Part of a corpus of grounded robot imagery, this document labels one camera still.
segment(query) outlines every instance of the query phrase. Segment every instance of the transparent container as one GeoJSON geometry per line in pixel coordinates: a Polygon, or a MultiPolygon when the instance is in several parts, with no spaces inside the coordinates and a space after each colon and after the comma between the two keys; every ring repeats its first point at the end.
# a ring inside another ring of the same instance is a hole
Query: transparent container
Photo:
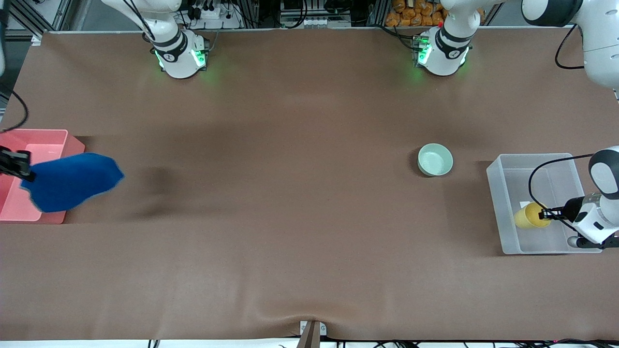
{"type": "MultiPolygon", "coordinates": [[[[600,249],[580,249],[568,245],[576,232],[559,221],[548,227],[522,229],[516,227],[514,214],[531,202],[528,182],[533,169],[549,160],[571,157],[571,154],[501,154],[486,169],[501,246],[506,254],[571,254],[600,253],[600,249]]],[[[561,207],[571,198],[582,197],[582,185],[574,160],[552,163],[535,173],[531,183],[533,194],[547,207],[561,207]]]]}

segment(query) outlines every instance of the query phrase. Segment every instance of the robotic arm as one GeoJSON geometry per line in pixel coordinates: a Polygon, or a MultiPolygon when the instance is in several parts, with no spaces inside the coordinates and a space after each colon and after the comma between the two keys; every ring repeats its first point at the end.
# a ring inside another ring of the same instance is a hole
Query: robotic arm
{"type": "MultiPolygon", "coordinates": [[[[443,28],[423,33],[429,46],[417,53],[417,63],[433,74],[447,76],[464,64],[470,39],[479,27],[476,9],[506,0],[442,0],[449,10],[443,28]]],[[[619,89],[618,0],[523,0],[527,23],[562,27],[578,24],[582,33],[584,67],[597,84],[619,89]]]]}
{"type": "Polygon", "coordinates": [[[562,27],[578,24],[584,69],[604,87],[619,89],[619,1],[523,0],[522,15],[531,25],[562,27]]]}
{"type": "Polygon", "coordinates": [[[464,64],[469,43],[480,25],[477,9],[507,0],[441,0],[449,11],[441,28],[433,27],[421,34],[428,43],[417,52],[417,63],[439,76],[455,73],[464,64]]]}
{"type": "Polygon", "coordinates": [[[618,248],[619,146],[596,152],[589,160],[589,174],[598,193],[572,198],[552,213],[542,211],[540,218],[569,220],[578,232],[568,238],[573,248],[618,248]]]}
{"type": "Polygon", "coordinates": [[[4,74],[4,29],[9,21],[9,0],[0,0],[0,76],[4,74]]]}
{"type": "Polygon", "coordinates": [[[208,41],[190,30],[181,30],[173,17],[181,0],[103,0],[103,3],[127,16],[146,33],[159,65],[170,76],[184,79],[206,67],[208,41]]]}

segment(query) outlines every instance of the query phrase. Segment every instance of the black cable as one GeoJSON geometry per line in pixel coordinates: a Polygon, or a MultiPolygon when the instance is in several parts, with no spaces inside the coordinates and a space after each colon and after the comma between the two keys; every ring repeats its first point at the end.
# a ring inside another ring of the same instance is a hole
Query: black cable
{"type": "Polygon", "coordinates": [[[183,12],[181,10],[178,10],[178,13],[181,14],[181,20],[183,20],[183,26],[185,27],[185,29],[189,29],[187,28],[187,22],[185,22],[185,15],[183,14],[183,12]]]}
{"type": "Polygon", "coordinates": [[[303,4],[305,6],[305,14],[303,14],[303,8],[301,8],[299,10],[299,15],[300,15],[299,20],[292,27],[287,27],[286,25],[280,23],[279,19],[277,18],[278,9],[275,9],[275,6],[274,6],[276,4],[277,4],[277,0],[273,0],[271,3],[271,17],[273,18],[273,23],[276,24],[280,28],[286,28],[286,29],[297,28],[299,25],[303,24],[303,22],[305,22],[305,20],[308,17],[308,2],[307,0],[303,0],[303,4]]]}
{"type": "MultiPolygon", "coordinates": [[[[380,29],[382,29],[384,32],[386,32],[387,34],[389,34],[389,35],[391,35],[391,36],[393,36],[393,37],[398,37],[398,34],[397,34],[397,33],[392,32],[392,31],[391,31],[391,30],[389,30],[387,27],[384,27],[384,26],[382,26],[382,25],[380,25],[380,24],[371,24],[371,25],[368,25],[368,26],[369,26],[369,27],[376,27],[376,28],[380,28],[380,29]]],[[[411,39],[411,40],[413,39],[413,36],[401,35],[401,34],[400,34],[399,36],[400,36],[400,37],[402,37],[402,38],[408,38],[408,39],[411,39]]]]}
{"type": "Polygon", "coordinates": [[[21,121],[19,121],[17,124],[15,124],[14,126],[8,127],[8,128],[4,128],[2,130],[0,130],[0,134],[2,133],[6,133],[8,131],[12,131],[13,129],[17,129],[21,126],[24,125],[24,123],[26,123],[26,121],[28,121],[28,117],[30,117],[30,110],[28,110],[28,105],[26,105],[26,102],[22,99],[22,97],[19,96],[19,94],[17,94],[15,92],[15,90],[8,88],[6,85],[4,84],[0,84],[0,86],[2,86],[4,89],[11,91],[11,94],[15,96],[15,98],[17,98],[17,100],[22,104],[22,107],[24,108],[24,117],[22,118],[21,121]]]}
{"type": "Polygon", "coordinates": [[[358,20],[347,20],[348,23],[361,23],[361,22],[365,22],[366,20],[368,20],[367,17],[365,17],[364,19],[358,19],[358,20]]]}
{"type": "Polygon", "coordinates": [[[148,34],[150,35],[150,38],[154,40],[155,39],[155,35],[153,34],[152,30],[150,29],[150,26],[148,25],[148,23],[146,23],[146,21],[144,20],[144,17],[140,13],[140,11],[137,10],[136,3],[134,3],[133,0],[129,0],[129,1],[131,1],[131,5],[127,2],[127,0],[123,0],[125,5],[127,5],[128,8],[130,8],[131,12],[133,12],[133,14],[135,14],[137,16],[137,18],[140,20],[140,22],[142,22],[142,25],[144,26],[145,31],[147,31],[148,34]]]}
{"type": "MultiPolygon", "coordinates": [[[[571,230],[573,230],[574,232],[578,232],[576,231],[576,229],[570,225],[568,225],[567,222],[563,221],[563,219],[559,219],[558,216],[555,215],[555,213],[553,213],[549,208],[546,208],[542,203],[540,203],[534,196],[533,196],[533,191],[531,190],[531,183],[533,182],[533,174],[535,174],[537,172],[537,170],[539,170],[540,168],[542,168],[545,165],[551,164],[551,163],[557,163],[557,162],[562,162],[562,161],[567,161],[567,160],[577,160],[577,159],[582,159],[584,157],[591,157],[593,156],[593,154],[587,154],[587,155],[580,155],[580,156],[572,156],[572,157],[566,157],[564,159],[556,159],[556,160],[552,160],[552,161],[548,161],[548,162],[544,162],[540,165],[537,166],[537,168],[533,169],[533,172],[531,172],[531,175],[529,175],[529,196],[531,196],[531,199],[533,199],[533,202],[539,204],[540,207],[542,207],[542,211],[549,213],[550,215],[554,216],[556,218],[556,220],[559,220],[563,225],[566,225],[568,228],[570,228],[571,230]]],[[[543,343],[544,348],[549,348],[549,346],[546,346],[546,343],[543,343]]]]}
{"type": "Polygon", "coordinates": [[[396,33],[397,39],[400,40],[400,42],[404,45],[404,47],[408,48],[409,50],[417,51],[417,49],[415,49],[413,46],[409,46],[409,45],[406,44],[406,42],[404,42],[404,39],[402,38],[400,33],[397,32],[396,27],[393,27],[393,30],[396,33]]]}
{"type": "Polygon", "coordinates": [[[567,35],[565,35],[565,37],[563,38],[563,41],[561,41],[561,44],[559,45],[559,47],[556,49],[556,53],[555,53],[555,64],[556,66],[562,68],[562,69],[567,69],[567,70],[576,70],[576,69],[584,69],[584,65],[581,66],[565,66],[561,63],[559,63],[559,53],[561,52],[561,48],[563,47],[563,44],[565,43],[565,41],[568,39],[568,37],[572,34],[572,32],[574,31],[574,29],[576,29],[576,27],[578,26],[578,24],[574,24],[574,26],[572,27],[572,29],[570,29],[567,33],[567,35]]]}
{"type": "Polygon", "coordinates": [[[233,7],[234,7],[234,10],[236,11],[236,13],[238,13],[239,15],[241,15],[241,17],[242,17],[244,20],[246,20],[246,21],[248,21],[249,23],[251,23],[251,25],[252,25],[252,26],[254,26],[254,25],[259,25],[259,24],[260,24],[260,22],[256,22],[255,20],[251,20],[251,19],[249,19],[249,18],[245,17],[245,15],[244,15],[243,13],[241,13],[241,11],[239,11],[239,9],[238,9],[238,8],[236,8],[236,6],[233,6],[233,7]]]}
{"type": "Polygon", "coordinates": [[[616,344],[615,341],[606,341],[606,340],[582,341],[579,339],[561,339],[559,341],[552,341],[552,342],[541,341],[539,342],[539,344],[536,344],[535,342],[527,342],[527,343],[513,342],[513,343],[522,348],[546,348],[546,347],[554,346],[555,344],[590,344],[592,346],[595,346],[596,348],[611,348],[609,346],[610,344],[616,344]]]}

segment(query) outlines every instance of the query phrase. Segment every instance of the metal frame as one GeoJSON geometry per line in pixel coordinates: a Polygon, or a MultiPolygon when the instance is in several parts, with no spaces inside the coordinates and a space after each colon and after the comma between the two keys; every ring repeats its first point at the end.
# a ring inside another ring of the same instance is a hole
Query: metal frame
{"type": "Polygon", "coordinates": [[[247,17],[246,19],[243,18],[245,28],[256,28],[255,23],[258,23],[259,3],[254,0],[237,0],[237,3],[241,8],[241,13],[247,17]]]}
{"type": "Polygon", "coordinates": [[[385,17],[387,17],[387,13],[391,10],[391,0],[376,0],[374,3],[374,8],[370,12],[368,16],[367,25],[385,24],[385,17]]]}
{"type": "Polygon", "coordinates": [[[492,9],[490,9],[490,11],[488,11],[488,14],[486,15],[486,22],[483,24],[484,26],[490,25],[490,23],[492,23],[496,15],[501,10],[501,7],[503,7],[503,4],[504,2],[492,6],[492,9]]]}
{"type": "Polygon", "coordinates": [[[27,0],[12,0],[9,8],[10,15],[26,30],[7,30],[8,38],[26,39],[34,35],[41,38],[43,33],[53,30],[62,30],[68,23],[74,0],[61,0],[54,21],[49,23],[27,0]]]}

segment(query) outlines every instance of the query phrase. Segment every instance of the yellow object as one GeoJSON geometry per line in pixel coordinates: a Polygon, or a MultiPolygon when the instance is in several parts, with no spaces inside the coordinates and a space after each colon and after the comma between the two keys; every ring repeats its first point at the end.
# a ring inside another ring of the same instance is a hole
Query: yellow object
{"type": "Polygon", "coordinates": [[[516,226],[520,228],[541,228],[550,225],[551,220],[540,220],[542,206],[532,202],[514,214],[516,226]]]}

